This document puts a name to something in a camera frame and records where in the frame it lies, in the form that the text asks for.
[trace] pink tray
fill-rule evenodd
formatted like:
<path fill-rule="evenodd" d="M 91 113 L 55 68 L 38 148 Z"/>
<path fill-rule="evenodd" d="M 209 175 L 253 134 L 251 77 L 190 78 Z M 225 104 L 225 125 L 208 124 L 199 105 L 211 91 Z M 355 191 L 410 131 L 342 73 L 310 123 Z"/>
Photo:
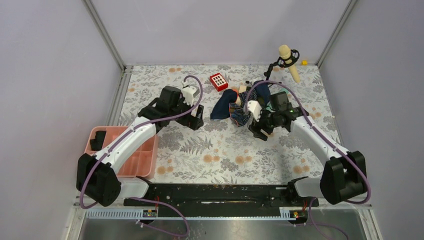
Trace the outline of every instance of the pink tray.
<path fill-rule="evenodd" d="M 94 139 L 97 131 L 106 131 L 103 148 L 115 140 L 127 126 L 97 126 L 91 130 L 90 137 L 85 147 L 85 153 L 93 155 L 90 139 Z M 141 145 L 120 168 L 118 177 L 145 177 L 153 178 L 155 175 L 156 158 L 158 153 L 158 136 L 155 135 Z"/>

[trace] floral tablecloth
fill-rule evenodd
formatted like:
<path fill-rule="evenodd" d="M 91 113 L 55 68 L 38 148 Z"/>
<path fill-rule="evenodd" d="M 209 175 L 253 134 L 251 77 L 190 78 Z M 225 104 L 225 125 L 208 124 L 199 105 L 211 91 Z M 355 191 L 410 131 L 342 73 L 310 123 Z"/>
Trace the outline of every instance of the floral tablecloth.
<path fill-rule="evenodd" d="M 283 82 L 299 97 L 305 109 L 330 137 L 339 142 L 336 125 L 316 66 L 298 66 L 300 83 L 287 69 L 274 68 L 271 80 Z M 203 83 L 204 126 L 197 131 L 176 122 L 163 128 L 152 182 L 214 184 L 284 184 L 321 175 L 323 166 L 308 146 L 285 129 L 275 128 L 267 141 L 253 138 L 248 125 L 234 126 L 229 119 L 214 121 L 210 113 L 222 93 L 209 76 L 221 73 L 230 88 L 263 76 L 265 65 L 144 65 L 134 66 L 119 118 L 129 125 L 140 109 L 158 97 L 166 85 L 181 87 L 186 75 Z M 277 86 L 271 93 L 279 91 Z M 297 106 L 289 94 L 293 106 Z"/>

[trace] gray floor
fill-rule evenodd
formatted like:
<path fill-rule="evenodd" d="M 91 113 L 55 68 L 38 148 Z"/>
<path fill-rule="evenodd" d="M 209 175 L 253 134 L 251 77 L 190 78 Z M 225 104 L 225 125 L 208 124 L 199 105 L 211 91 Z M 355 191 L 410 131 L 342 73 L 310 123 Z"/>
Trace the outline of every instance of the gray floor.
<path fill-rule="evenodd" d="M 313 210 L 317 223 L 333 224 L 345 232 L 349 239 L 366 239 L 358 213 L 354 209 Z M 168 231 L 183 233 L 182 220 L 156 220 L 151 223 Z M 286 221 L 272 220 L 191 220 L 187 240 L 325 240 L 313 226 L 288 225 Z M 337 230 L 321 227 L 322 231 L 335 240 L 346 238 Z M 80 240 L 172 240 L 167 234 L 140 228 L 133 220 L 86 219 Z"/>

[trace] white wall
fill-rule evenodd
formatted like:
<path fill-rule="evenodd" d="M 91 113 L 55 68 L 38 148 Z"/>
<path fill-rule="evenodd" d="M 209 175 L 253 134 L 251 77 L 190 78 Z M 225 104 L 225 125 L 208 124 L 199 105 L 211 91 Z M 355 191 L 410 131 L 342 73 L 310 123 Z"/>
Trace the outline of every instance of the white wall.
<path fill-rule="evenodd" d="M 92 0 L 132 64 L 269 64 L 278 47 L 315 63 L 349 0 Z"/>
<path fill-rule="evenodd" d="M 81 1 L 0 3 L 0 239 L 60 238 L 119 74 Z"/>
<path fill-rule="evenodd" d="M 359 1 L 321 68 L 385 240 L 423 239 L 424 2 Z"/>

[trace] microphone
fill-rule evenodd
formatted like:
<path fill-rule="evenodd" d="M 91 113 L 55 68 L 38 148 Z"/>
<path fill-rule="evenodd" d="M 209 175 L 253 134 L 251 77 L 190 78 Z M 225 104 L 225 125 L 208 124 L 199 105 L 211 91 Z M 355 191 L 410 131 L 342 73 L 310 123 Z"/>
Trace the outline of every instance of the microphone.
<path fill-rule="evenodd" d="M 288 65 L 292 63 L 292 50 L 287 45 L 281 45 L 278 48 L 278 51 L 279 51 L 279 56 L 282 58 L 284 63 Z M 294 64 L 288 67 L 288 71 L 290 72 L 291 77 L 296 83 L 301 82 L 301 78 L 299 77 L 298 70 L 296 69 L 296 66 Z"/>

